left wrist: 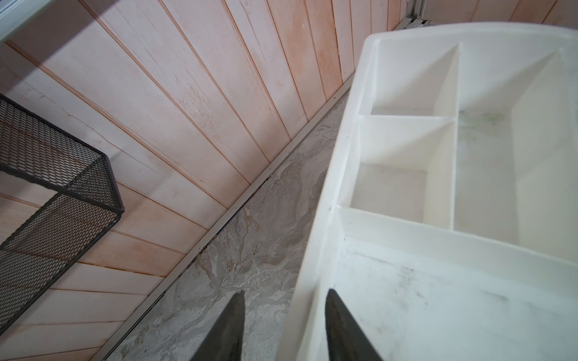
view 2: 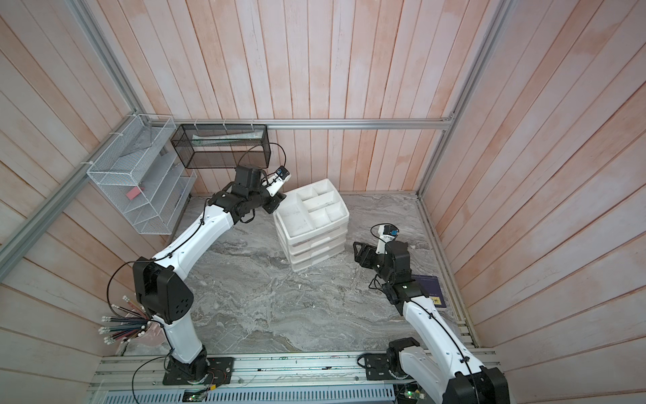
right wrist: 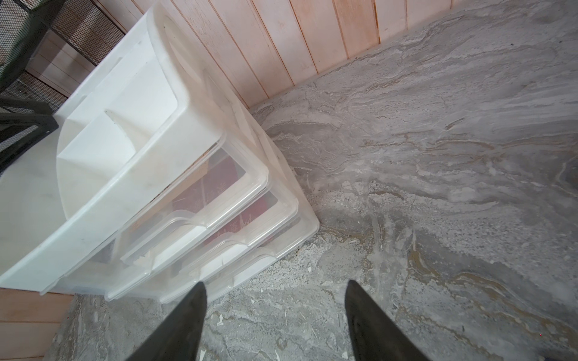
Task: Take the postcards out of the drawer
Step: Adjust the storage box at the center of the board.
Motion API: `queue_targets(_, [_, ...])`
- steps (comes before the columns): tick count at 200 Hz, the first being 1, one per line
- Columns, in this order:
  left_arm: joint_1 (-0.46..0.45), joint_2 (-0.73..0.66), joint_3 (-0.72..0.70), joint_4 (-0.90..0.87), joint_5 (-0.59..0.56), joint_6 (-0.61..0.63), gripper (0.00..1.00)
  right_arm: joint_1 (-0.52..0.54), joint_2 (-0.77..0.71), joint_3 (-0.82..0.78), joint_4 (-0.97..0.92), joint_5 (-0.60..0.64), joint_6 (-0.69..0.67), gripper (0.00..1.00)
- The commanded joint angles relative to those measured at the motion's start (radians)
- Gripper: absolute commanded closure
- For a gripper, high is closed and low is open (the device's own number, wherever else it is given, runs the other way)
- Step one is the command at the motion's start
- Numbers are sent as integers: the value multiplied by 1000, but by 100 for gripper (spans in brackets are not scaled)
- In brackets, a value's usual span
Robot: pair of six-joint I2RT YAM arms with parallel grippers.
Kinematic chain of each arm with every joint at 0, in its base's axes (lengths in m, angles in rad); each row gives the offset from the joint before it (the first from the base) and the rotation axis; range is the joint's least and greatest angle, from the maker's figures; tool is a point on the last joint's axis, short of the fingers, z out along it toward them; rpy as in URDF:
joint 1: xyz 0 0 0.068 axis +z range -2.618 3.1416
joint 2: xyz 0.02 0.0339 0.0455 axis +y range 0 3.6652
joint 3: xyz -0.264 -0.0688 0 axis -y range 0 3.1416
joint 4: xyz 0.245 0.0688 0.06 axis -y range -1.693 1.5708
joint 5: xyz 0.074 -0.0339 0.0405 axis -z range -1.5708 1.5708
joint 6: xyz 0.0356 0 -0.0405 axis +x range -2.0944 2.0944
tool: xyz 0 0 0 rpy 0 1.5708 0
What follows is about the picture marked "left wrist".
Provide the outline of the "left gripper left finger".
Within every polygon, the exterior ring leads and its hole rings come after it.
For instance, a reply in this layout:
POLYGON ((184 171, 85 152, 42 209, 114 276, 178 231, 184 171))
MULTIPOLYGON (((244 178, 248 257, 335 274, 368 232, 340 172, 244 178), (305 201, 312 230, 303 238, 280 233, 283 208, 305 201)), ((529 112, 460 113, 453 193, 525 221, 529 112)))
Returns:
POLYGON ((191 357, 198 360, 241 360, 245 326, 245 291, 235 293, 191 357))

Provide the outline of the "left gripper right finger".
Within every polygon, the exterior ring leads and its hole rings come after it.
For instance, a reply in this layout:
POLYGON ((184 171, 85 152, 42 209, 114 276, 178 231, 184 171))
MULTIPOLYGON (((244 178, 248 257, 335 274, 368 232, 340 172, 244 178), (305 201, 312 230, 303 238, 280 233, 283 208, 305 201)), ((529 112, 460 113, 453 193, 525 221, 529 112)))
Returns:
POLYGON ((382 361, 381 356, 334 289, 329 289, 326 297, 325 328, 329 360, 382 361))

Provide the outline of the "white plastic drawer organizer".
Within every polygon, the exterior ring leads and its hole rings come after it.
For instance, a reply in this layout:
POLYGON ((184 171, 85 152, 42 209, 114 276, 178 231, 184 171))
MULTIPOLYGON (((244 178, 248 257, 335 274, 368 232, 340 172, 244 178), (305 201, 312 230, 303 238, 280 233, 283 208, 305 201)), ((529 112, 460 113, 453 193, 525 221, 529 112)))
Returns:
POLYGON ((577 358, 577 33, 460 23, 364 42, 279 360, 577 358))

